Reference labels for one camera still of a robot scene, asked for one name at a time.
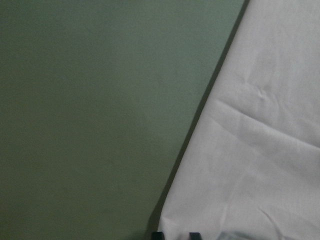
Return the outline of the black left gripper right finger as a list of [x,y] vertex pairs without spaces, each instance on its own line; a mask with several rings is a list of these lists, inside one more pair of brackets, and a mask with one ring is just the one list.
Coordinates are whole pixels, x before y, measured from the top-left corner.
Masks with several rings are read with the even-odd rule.
[[190,232],[189,240],[201,240],[201,234],[199,232]]

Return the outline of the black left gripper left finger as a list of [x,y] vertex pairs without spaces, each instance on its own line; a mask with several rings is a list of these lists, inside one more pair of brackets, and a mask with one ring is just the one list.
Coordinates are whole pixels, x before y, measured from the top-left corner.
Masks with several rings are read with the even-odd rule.
[[165,240],[165,235],[161,231],[155,231],[151,233],[151,240]]

